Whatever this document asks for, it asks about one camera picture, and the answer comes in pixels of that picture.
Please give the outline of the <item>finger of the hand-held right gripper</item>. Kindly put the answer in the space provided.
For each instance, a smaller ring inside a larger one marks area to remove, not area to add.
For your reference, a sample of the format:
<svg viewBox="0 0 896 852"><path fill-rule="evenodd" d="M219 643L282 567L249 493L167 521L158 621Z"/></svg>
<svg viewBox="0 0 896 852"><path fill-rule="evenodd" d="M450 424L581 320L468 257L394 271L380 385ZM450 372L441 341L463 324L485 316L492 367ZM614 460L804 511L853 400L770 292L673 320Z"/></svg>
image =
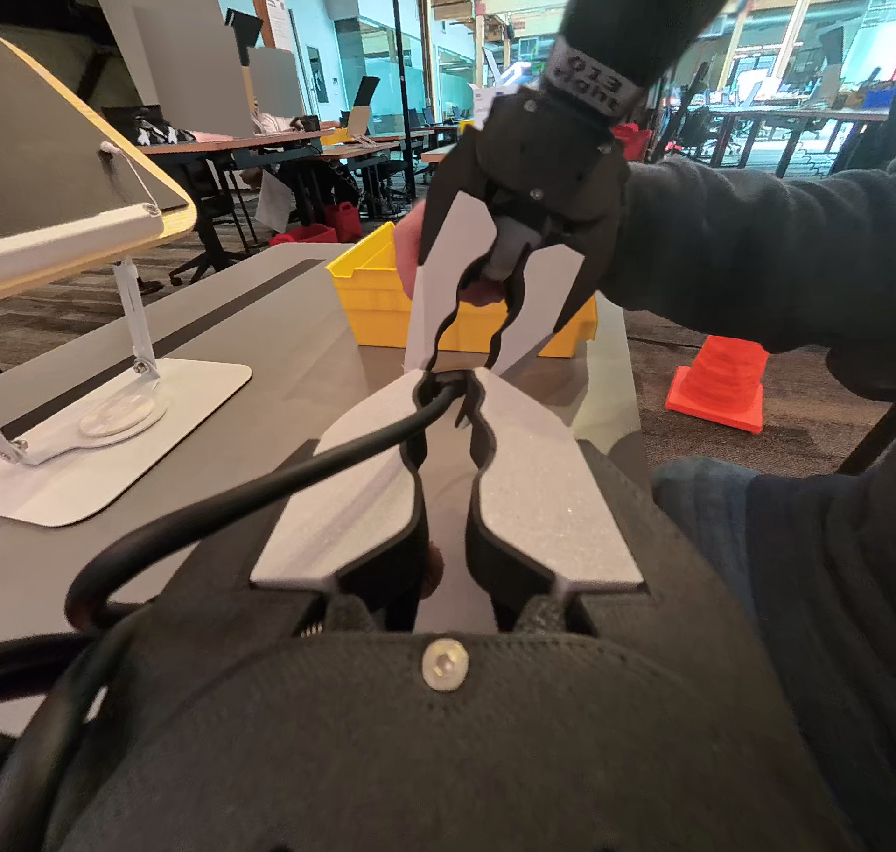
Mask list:
<svg viewBox="0 0 896 852"><path fill-rule="evenodd" d="M564 244L529 253L510 276L507 316L493 335L487 370L502 375L538 355L557 331L558 320L585 258Z"/></svg>
<svg viewBox="0 0 896 852"><path fill-rule="evenodd" d="M482 261L497 239L497 229L484 201L458 192L414 277L405 352L405 371L428 371L438 353L442 332L456 315L462 280Z"/></svg>

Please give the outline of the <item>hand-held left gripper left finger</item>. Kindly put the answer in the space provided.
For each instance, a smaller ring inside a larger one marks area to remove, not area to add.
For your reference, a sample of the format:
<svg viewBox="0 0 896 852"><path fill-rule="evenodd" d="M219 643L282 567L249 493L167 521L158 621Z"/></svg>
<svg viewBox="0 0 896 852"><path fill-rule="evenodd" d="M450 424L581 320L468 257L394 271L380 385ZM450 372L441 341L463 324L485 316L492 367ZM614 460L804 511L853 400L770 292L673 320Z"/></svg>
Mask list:
<svg viewBox="0 0 896 852"><path fill-rule="evenodd" d="M288 498L252 569L259 589L407 591L428 572L424 435Z"/></svg>

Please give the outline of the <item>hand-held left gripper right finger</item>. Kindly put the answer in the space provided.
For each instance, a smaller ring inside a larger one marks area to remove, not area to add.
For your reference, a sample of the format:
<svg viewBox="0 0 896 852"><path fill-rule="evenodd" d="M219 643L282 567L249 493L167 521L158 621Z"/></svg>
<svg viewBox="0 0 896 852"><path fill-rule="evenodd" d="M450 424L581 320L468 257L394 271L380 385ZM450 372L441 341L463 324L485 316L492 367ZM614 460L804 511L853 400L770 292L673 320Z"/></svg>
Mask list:
<svg viewBox="0 0 896 852"><path fill-rule="evenodd" d="M483 367L465 414L476 465L466 527L470 574L494 599L629 593L643 575L570 429Z"/></svg>

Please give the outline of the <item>yellow plastic bin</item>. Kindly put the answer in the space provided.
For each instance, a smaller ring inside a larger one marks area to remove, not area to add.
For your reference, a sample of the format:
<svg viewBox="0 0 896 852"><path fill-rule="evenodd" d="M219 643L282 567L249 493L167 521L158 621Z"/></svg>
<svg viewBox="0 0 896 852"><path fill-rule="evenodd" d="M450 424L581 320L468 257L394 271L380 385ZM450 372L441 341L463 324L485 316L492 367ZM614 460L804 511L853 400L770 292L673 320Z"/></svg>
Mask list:
<svg viewBox="0 0 896 852"><path fill-rule="evenodd" d="M396 270L394 229L392 222L382 225L327 266L358 345L403 349L407 344L412 304ZM460 303L439 349L487 354L506 317L503 303Z"/></svg>

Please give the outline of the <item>person's right forearm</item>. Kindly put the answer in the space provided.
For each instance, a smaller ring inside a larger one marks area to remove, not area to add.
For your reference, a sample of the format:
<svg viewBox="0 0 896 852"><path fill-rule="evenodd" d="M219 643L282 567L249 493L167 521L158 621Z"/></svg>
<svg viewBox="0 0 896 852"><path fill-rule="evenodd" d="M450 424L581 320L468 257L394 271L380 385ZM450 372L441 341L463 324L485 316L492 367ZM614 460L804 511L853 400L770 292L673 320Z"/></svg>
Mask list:
<svg viewBox="0 0 896 852"><path fill-rule="evenodd" d="M894 402L895 165L820 181L637 165L599 290L691 331L809 345L848 390Z"/></svg>

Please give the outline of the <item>person's right hand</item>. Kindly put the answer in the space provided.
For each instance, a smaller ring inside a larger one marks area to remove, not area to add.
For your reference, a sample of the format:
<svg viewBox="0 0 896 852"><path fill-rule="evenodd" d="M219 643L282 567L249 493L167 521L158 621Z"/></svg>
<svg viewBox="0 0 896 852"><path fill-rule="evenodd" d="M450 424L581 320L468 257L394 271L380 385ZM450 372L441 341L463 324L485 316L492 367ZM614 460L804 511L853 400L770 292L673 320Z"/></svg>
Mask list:
<svg viewBox="0 0 896 852"><path fill-rule="evenodd" d="M397 221L393 230L395 268L404 294L411 300L419 267L420 243L426 201L420 199Z"/></svg>

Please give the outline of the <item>red plastic container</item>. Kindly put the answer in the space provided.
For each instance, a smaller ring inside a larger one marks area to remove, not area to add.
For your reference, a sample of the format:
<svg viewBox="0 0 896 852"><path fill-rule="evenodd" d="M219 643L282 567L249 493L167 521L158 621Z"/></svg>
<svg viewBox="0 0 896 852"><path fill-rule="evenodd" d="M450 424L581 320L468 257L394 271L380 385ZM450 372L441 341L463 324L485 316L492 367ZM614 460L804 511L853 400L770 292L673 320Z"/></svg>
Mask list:
<svg viewBox="0 0 896 852"><path fill-rule="evenodd" d="M635 122L619 123L612 128L627 162L644 163L653 140L653 130L642 129Z"/></svg>

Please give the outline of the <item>red floor container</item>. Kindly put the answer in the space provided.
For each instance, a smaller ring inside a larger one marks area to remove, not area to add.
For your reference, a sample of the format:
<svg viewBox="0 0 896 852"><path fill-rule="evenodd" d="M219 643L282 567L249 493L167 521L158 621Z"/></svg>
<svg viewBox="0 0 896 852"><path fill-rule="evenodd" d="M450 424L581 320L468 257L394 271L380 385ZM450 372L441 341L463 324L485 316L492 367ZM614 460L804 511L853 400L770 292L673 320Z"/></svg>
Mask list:
<svg viewBox="0 0 896 852"><path fill-rule="evenodd" d="M339 243L339 237L335 228L321 223L309 225L296 225L271 237L268 244L303 243L303 244L331 244Z"/></svg>
<svg viewBox="0 0 896 852"><path fill-rule="evenodd" d="M364 236L358 208L349 201L325 205L323 216L326 225L334 231L340 243L354 243Z"/></svg>

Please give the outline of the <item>person's blue jeans leg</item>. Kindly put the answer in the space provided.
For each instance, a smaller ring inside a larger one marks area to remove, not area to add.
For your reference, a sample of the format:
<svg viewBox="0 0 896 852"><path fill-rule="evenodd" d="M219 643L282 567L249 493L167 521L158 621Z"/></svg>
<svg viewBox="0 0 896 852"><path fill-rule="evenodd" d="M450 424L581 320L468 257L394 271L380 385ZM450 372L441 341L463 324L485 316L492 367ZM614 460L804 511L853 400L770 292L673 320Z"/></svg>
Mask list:
<svg viewBox="0 0 896 852"><path fill-rule="evenodd" d="M653 499L701 556L737 593L750 594L745 545L747 491L758 472L726 461L688 456L659 465Z"/></svg>

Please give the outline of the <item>orange traffic cone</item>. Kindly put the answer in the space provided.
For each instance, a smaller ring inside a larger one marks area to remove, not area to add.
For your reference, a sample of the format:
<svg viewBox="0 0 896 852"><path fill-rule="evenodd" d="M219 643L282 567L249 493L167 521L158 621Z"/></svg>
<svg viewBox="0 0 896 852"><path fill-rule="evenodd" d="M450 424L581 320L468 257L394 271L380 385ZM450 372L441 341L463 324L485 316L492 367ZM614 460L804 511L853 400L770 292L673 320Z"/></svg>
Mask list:
<svg viewBox="0 0 896 852"><path fill-rule="evenodd" d="M710 335L693 363L677 368L665 407L740 431L761 433L768 358L756 342Z"/></svg>

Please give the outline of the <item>white stand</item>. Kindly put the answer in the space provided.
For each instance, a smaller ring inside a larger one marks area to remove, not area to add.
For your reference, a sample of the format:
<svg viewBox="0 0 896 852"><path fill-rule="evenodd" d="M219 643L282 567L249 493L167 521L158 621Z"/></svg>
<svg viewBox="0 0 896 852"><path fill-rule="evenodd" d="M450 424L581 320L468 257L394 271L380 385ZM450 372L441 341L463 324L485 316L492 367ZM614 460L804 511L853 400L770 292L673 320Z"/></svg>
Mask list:
<svg viewBox="0 0 896 852"><path fill-rule="evenodd" d="M109 263L131 344L112 379L20 436L2 435L2 518L61 528L106 509L252 371L153 349L132 256L194 227L185 192L110 139L77 144L53 170L49 162L21 143L2 146L2 297Z"/></svg>

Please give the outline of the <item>black office chair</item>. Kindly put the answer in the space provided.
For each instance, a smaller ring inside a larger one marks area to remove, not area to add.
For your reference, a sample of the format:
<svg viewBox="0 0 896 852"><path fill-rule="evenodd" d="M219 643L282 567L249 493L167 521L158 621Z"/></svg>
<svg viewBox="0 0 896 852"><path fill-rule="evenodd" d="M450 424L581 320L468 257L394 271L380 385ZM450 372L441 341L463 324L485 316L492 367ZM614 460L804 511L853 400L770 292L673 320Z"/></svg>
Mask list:
<svg viewBox="0 0 896 852"><path fill-rule="evenodd" d="M193 285L206 274L227 269L257 252L259 246L247 241L234 204L234 195L243 201L242 194L228 182L234 166L230 152L167 154L160 156L158 164L193 201L197 214L195 231L203 245L201 254L170 271L172 286ZM218 238L216 221L225 219L238 232L241 252L226 250Z"/></svg>

